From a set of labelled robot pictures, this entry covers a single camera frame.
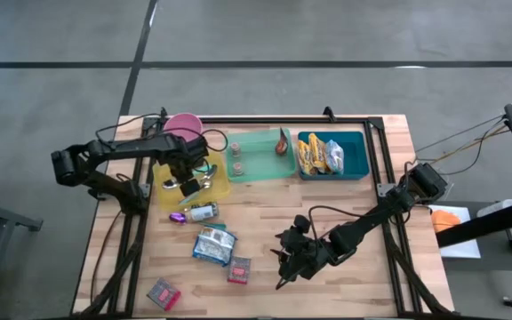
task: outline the green tray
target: green tray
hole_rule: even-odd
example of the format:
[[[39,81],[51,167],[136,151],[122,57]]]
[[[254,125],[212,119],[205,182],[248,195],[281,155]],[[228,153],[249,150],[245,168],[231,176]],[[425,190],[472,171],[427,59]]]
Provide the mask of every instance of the green tray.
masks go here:
[[[276,144],[280,140],[280,129],[261,132],[231,133],[228,135],[227,174],[232,182],[272,180],[286,178],[295,173],[295,155],[293,154],[290,131],[283,129],[288,137],[288,150],[285,156],[276,154]],[[240,145],[240,156],[232,156],[230,145]],[[234,163],[241,163],[243,175],[235,176]]]

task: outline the small box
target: small box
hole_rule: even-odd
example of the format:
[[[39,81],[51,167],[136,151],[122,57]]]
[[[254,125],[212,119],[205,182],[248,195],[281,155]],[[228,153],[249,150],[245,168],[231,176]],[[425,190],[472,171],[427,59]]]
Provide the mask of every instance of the small box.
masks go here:
[[[232,257],[228,269],[228,281],[235,284],[248,284],[250,275],[250,259]]]
[[[156,285],[148,293],[148,297],[165,311],[169,311],[180,296],[181,292],[163,278],[159,278]]]

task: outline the yellow bin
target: yellow bin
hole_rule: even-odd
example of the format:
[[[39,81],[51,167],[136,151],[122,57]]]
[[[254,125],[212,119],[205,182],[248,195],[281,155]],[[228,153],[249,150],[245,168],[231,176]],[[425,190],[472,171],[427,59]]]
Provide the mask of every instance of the yellow bin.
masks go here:
[[[209,150],[209,155],[205,159],[210,165],[216,164],[218,168],[217,172],[212,178],[212,186],[208,189],[201,190],[195,199],[182,205],[179,205],[179,201],[183,200],[185,197],[181,194],[181,190],[179,188],[164,189],[162,187],[164,181],[172,178],[169,171],[169,166],[167,164],[154,164],[154,183],[157,197],[159,199],[159,204],[162,210],[168,212],[181,211],[194,204],[216,202],[217,200],[222,199],[230,194],[230,182],[228,181],[227,167],[224,165],[220,153]],[[201,172],[195,172],[195,178],[198,180],[202,179],[203,175],[204,174]]]

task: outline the blue container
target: blue container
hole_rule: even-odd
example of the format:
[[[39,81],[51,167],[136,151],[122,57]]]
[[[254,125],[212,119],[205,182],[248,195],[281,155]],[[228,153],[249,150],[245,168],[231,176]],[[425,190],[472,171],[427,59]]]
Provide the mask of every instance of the blue container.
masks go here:
[[[309,144],[311,132],[300,132],[298,140]],[[343,174],[322,174],[310,176],[300,169],[300,177],[303,180],[360,180],[369,174],[369,164],[366,159],[366,149],[362,132],[314,132],[321,141],[329,140],[337,142],[344,152]]]

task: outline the orange object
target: orange object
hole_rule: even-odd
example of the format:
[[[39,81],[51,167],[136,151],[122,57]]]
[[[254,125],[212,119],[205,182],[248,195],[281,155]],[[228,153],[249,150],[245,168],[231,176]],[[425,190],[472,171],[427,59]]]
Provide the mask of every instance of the orange object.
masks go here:
[[[434,231],[444,231],[453,226],[457,226],[461,223],[460,218],[451,212],[444,210],[436,210],[432,212],[432,224],[434,225]]]

